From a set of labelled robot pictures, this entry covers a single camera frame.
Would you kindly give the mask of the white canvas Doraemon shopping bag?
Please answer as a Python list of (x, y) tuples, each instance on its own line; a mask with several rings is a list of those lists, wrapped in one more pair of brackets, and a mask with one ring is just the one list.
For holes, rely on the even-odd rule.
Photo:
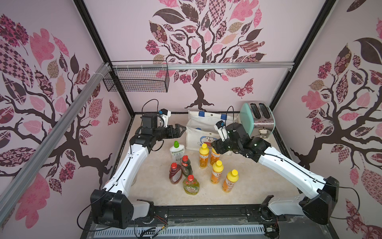
[(220, 139), (214, 128), (219, 121), (227, 124), (238, 122), (237, 117), (227, 114), (210, 113), (204, 111), (189, 111), (189, 121), (186, 125), (186, 149), (199, 151), (205, 143), (211, 149), (211, 143)]

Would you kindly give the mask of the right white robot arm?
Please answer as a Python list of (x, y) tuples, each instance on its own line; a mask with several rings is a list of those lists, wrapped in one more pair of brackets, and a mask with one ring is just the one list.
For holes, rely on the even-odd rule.
[(260, 137), (250, 137), (240, 123), (226, 125), (218, 121), (215, 126), (220, 138), (211, 146), (218, 154), (228, 151), (249, 158), (293, 184), (301, 193), (291, 198), (277, 198), (269, 195), (260, 206), (264, 220), (276, 216), (307, 216), (315, 223), (326, 225), (338, 201), (339, 182), (333, 177), (324, 178), (303, 168), (281, 154), (269, 142)]

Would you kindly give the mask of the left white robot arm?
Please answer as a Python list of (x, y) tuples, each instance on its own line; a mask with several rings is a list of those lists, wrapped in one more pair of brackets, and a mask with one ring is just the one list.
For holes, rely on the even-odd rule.
[(91, 194), (91, 212), (95, 224), (126, 229), (136, 219), (150, 222), (154, 218), (153, 202), (131, 202), (128, 196), (140, 166), (156, 142), (180, 138), (186, 131), (183, 125), (168, 124), (171, 114), (171, 111), (161, 109), (141, 117), (141, 126), (130, 139), (129, 151), (123, 162), (103, 189), (94, 190)]

